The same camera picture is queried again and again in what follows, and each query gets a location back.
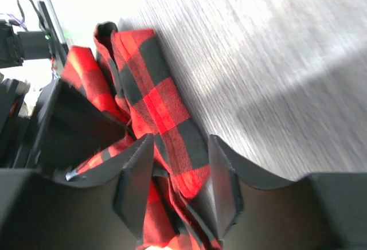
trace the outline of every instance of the red and black checkered fabric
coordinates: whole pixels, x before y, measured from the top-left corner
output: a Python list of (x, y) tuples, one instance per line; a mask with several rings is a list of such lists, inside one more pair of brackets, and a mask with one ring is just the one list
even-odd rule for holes
[[(152, 29), (117, 32), (113, 23), (95, 31), (97, 56), (72, 47), (62, 78), (102, 112), (130, 124), (136, 138), (154, 135), (154, 161), (164, 173), (151, 181), (139, 249), (219, 249), (188, 210), (209, 176), (203, 138), (170, 76)], [(125, 150), (125, 137), (81, 165), (81, 173)]]

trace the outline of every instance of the buffalo check cloth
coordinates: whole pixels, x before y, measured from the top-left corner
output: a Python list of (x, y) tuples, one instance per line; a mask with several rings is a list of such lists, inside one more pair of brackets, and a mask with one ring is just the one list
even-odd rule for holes
[(144, 134), (153, 134), (155, 167), (162, 171), (151, 180), (138, 249), (220, 249), (189, 212), (209, 177), (208, 153), (154, 31), (118, 32), (107, 22), (97, 26), (94, 39), (96, 58), (89, 48), (71, 47), (62, 78), (99, 110), (129, 125), (134, 134), (126, 133), (87, 160), (78, 173), (113, 158)]

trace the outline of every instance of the black device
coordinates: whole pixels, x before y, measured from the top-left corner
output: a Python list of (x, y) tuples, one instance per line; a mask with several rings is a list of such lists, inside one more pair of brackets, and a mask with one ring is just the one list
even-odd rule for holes
[(211, 178), (193, 212), (224, 250), (367, 249), (367, 173), (290, 181), (216, 135), (209, 137), (209, 162)]
[(153, 136), (70, 181), (127, 132), (57, 79), (31, 117), (17, 80), (0, 83), (0, 249), (134, 249), (142, 239)]
[(64, 66), (68, 47), (59, 41), (46, 4), (38, 1), (38, 9), (35, 10), (41, 31), (15, 33), (14, 22), (0, 19), (0, 68), (18, 67), (25, 60), (46, 58), (54, 59), (54, 64), (60, 69)]

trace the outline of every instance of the red plaid fabric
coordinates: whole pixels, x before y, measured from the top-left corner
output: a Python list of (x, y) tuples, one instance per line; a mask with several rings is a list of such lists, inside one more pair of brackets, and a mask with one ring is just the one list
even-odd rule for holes
[[(102, 112), (129, 124), (136, 138), (154, 135), (154, 160), (161, 174), (152, 178), (138, 249), (219, 249), (188, 210), (209, 176), (204, 141), (172, 80), (151, 29), (117, 32), (113, 23), (95, 31), (97, 56), (72, 47), (62, 78)], [(81, 173), (125, 150), (125, 137), (78, 168)]]

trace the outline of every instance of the wood grain floor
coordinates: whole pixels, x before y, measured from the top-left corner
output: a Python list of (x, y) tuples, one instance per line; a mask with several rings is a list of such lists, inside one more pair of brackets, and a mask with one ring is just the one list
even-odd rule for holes
[(154, 27), (206, 134), (288, 178), (367, 170), (367, 0), (52, 0), (71, 44)]

